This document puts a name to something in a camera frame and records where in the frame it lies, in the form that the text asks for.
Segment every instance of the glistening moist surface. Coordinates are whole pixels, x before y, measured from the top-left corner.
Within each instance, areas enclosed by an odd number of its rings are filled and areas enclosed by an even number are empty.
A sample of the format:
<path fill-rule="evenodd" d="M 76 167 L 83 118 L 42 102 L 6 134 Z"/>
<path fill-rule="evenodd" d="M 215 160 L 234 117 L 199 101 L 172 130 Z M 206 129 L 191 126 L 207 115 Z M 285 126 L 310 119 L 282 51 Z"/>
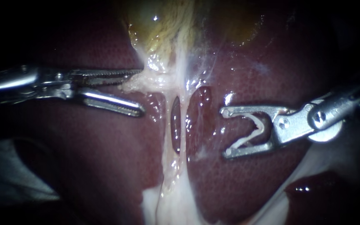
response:
<path fill-rule="evenodd" d="M 301 29 L 309 21 L 296 22 L 293 11 L 272 12 L 248 3 L 129 5 L 125 22 L 145 69 L 121 89 L 162 93 L 167 106 L 164 181 L 143 192 L 145 217 L 163 224 L 247 219 L 295 169 L 308 145 L 298 142 L 281 152 L 224 161 L 221 151 L 251 133 L 254 124 L 222 119 L 219 108 L 277 102 L 297 107 L 329 79 L 326 59 L 319 57 L 329 53 L 325 34 L 317 27 Z M 170 120 L 177 97 L 178 153 Z"/>

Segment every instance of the dark background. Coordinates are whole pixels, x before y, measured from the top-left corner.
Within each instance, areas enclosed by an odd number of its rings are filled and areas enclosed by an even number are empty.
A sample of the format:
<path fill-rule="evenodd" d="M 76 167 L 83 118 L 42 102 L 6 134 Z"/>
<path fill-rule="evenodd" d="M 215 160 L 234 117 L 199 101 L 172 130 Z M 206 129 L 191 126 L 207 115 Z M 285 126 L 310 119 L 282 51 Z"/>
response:
<path fill-rule="evenodd" d="M 89 0 L 0 2 L 0 69 L 22 63 L 36 63 L 31 46 L 48 39 L 50 31 L 64 26 L 73 15 L 87 15 L 87 12 L 101 5 L 108 7 L 110 3 Z M 348 74 L 360 69 L 360 1 L 304 1 L 298 5 L 309 8 L 312 13 L 323 15 L 329 19 L 329 23 L 335 18 L 338 23 L 335 33 L 339 37 L 341 71 Z M 354 213 L 346 217 L 346 224 L 360 224 L 360 196 L 355 205 L 356 208 L 352 210 Z M 54 202 L 49 205 L 29 204 L 1 208 L 0 222 L 2 221 L 73 224 L 79 220 L 64 202 Z"/>

